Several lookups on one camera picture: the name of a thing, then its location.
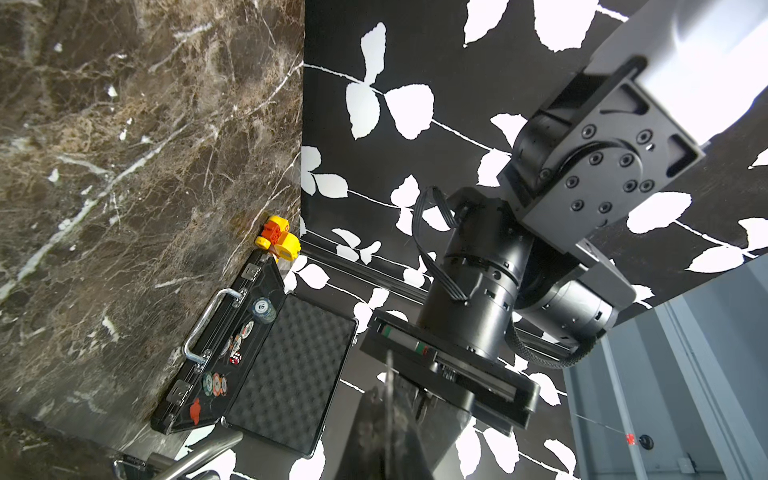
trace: metal handle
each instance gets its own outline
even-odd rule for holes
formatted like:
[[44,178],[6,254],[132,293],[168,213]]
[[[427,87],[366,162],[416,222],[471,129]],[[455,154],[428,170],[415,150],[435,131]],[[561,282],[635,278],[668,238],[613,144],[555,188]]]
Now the metal handle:
[[200,318],[197,319],[197,323],[195,323],[194,327],[192,328],[192,331],[187,336],[187,338],[184,340],[184,345],[181,347],[182,351],[184,351],[184,356],[186,356],[189,360],[192,360],[197,364],[195,369],[198,372],[201,372],[205,365],[208,364],[208,360],[211,357],[211,351],[210,349],[206,349],[203,351],[202,355],[197,355],[196,353],[192,352],[192,341],[195,339],[198,333],[205,328],[205,326],[208,324],[208,321],[216,311],[216,308],[219,306],[219,303],[221,303],[221,300],[226,296],[230,295],[235,298],[235,304],[234,306],[237,307],[240,305],[240,302],[243,301],[243,298],[245,298],[245,292],[238,292],[237,290],[233,290],[231,288],[223,288],[216,292],[216,295],[212,299],[210,299],[210,302],[208,302],[208,305],[206,305],[205,310],[203,310],[203,314],[200,315]]
[[225,450],[231,449],[240,443],[240,440],[242,439],[242,432],[230,431],[221,439],[208,440],[199,448],[195,448],[192,452],[189,452],[187,456],[179,459],[179,461],[175,462],[168,470],[156,475],[154,480],[177,480],[177,478],[185,473],[192,472],[196,468],[201,467],[205,462],[209,462],[221,455]]

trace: blue poker chip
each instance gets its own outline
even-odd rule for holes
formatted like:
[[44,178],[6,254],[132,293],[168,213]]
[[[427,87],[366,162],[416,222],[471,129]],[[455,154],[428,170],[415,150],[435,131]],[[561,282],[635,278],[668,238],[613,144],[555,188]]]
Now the blue poker chip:
[[203,391],[207,396],[212,396],[214,393],[214,376],[210,373],[203,375]]

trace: case handle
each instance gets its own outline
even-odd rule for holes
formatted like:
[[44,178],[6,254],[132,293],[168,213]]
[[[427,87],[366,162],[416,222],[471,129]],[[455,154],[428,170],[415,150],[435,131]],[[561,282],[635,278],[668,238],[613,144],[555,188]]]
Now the case handle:
[[216,311],[216,308],[218,308],[219,303],[221,303],[221,300],[223,300],[223,298],[227,295],[234,297],[235,300],[232,302],[232,305],[235,308],[240,306],[240,303],[245,298],[245,292],[238,292],[237,290],[233,290],[231,288],[223,288],[216,292],[216,295],[210,299],[210,302],[208,302],[208,305],[206,305],[205,310],[203,310],[203,314],[200,315],[199,319],[197,319],[197,323],[195,323],[192,331],[184,340],[184,345],[181,347],[181,349],[184,351],[184,356],[197,364],[195,366],[195,372],[199,373],[203,371],[205,365],[208,364],[208,360],[210,360],[211,356],[213,355],[213,352],[211,349],[205,349],[202,355],[193,353],[192,341],[195,339],[197,334],[200,333],[203,328],[205,328],[205,326],[208,324],[208,321]]

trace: poker chip case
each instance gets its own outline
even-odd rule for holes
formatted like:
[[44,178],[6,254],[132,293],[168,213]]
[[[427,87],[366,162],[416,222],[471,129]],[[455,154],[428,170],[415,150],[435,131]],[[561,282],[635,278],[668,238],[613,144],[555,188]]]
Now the poker chip case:
[[[225,297],[191,349],[211,352],[205,367],[184,362],[151,426],[170,434],[222,419],[227,428],[309,457],[357,322],[286,295],[274,259],[262,252],[250,255],[232,285],[243,299]],[[260,316],[264,300],[276,316]]]

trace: marble countertop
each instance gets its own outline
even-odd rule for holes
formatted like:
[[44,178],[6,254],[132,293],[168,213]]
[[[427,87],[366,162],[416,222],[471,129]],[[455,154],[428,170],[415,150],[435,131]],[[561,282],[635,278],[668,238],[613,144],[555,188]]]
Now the marble countertop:
[[179,345],[299,219],[303,2],[0,2],[0,410],[139,458]]

